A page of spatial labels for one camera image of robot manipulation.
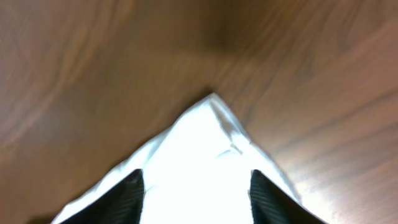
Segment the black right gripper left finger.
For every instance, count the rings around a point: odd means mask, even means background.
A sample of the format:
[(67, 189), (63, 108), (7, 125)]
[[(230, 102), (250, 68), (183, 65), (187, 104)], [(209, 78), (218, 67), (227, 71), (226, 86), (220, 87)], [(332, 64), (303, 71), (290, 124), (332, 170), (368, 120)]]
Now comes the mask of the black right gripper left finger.
[(62, 224), (139, 224), (143, 199), (142, 170), (136, 169), (99, 200)]

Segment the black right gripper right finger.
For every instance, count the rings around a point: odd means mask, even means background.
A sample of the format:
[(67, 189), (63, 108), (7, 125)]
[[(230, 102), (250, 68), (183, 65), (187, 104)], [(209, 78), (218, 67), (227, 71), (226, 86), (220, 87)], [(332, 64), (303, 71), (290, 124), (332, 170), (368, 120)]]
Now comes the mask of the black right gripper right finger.
[(252, 172), (249, 196), (254, 224), (325, 224), (259, 170)]

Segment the white printed t-shirt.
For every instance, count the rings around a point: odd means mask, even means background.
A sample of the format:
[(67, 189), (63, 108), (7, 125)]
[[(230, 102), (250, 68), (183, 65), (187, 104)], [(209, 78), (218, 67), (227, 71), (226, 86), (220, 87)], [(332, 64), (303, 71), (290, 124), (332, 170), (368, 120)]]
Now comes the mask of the white printed t-shirt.
[(254, 170), (300, 201), (283, 172), (212, 93), (68, 203), (54, 222), (71, 219), (135, 170), (142, 171), (144, 180), (142, 223), (252, 223)]

